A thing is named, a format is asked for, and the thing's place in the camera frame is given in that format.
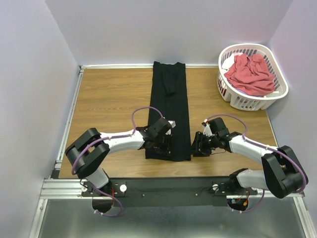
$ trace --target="red towel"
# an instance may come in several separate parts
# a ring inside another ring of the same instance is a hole
[[[275,90],[274,74],[268,71],[259,54],[235,56],[234,64],[224,76],[234,88],[250,96],[265,96]]]

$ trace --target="laundry basket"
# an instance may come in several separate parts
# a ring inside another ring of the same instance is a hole
[[[233,53],[245,53],[247,56],[253,54],[260,54],[264,57],[270,73],[275,75],[275,91],[266,96],[255,97],[244,94],[228,83],[227,78],[224,76],[225,71],[222,69],[223,62]],[[272,51],[263,45],[259,44],[237,44],[225,48],[219,56],[219,73],[217,78],[217,85],[219,92],[223,99],[230,102],[230,105],[236,109],[245,111],[257,111],[259,109],[266,109],[277,99],[283,98],[288,93],[288,85],[284,76],[277,65]]]

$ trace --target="white wall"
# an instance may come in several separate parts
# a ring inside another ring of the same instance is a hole
[[[0,237],[28,237],[78,64],[44,0],[1,1],[0,30]]]
[[[46,0],[80,65],[217,63],[227,46],[267,43],[292,0]]]
[[[289,84],[288,96],[269,109],[280,145],[291,146],[308,177],[306,203],[317,227],[317,1],[295,0],[269,45]]]

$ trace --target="wood surface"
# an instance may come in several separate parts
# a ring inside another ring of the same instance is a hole
[[[151,68],[85,69],[67,146],[91,127],[107,133],[131,130],[133,110],[150,104],[152,72]],[[266,112],[246,112],[231,107],[219,94],[217,74],[217,68],[186,69],[191,141],[195,132],[202,129],[201,123],[205,118],[214,114],[231,114],[248,125],[249,138],[275,145]],[[148,109],[135,114],[137,126],[147,125],[148,114]],[[244,131],[240,122],[228,117],[223,119],[231,132]],[[111,178],[122,178],[226,176],[241,168],[259,170],[262,167],[251,159],[228,152],[196,157],[191,161],[170,162],[145,159],[144,150],[130,150],[108,155],[102,168]],[[65,156],[59,178],[76,178],[71,175],[71,164]]]

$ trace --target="folded black garment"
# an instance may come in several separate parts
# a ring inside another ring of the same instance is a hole
[[[147,149],[147,159],[170,161],[190,160],[190,128],[184,63],[163,64],[154,62],[151,107],[159,109],[167,120],[174,120],[170,154],[158,153],[156,149]],[[149,112],[149,125],[155,123],[159,115],[154,110]]]

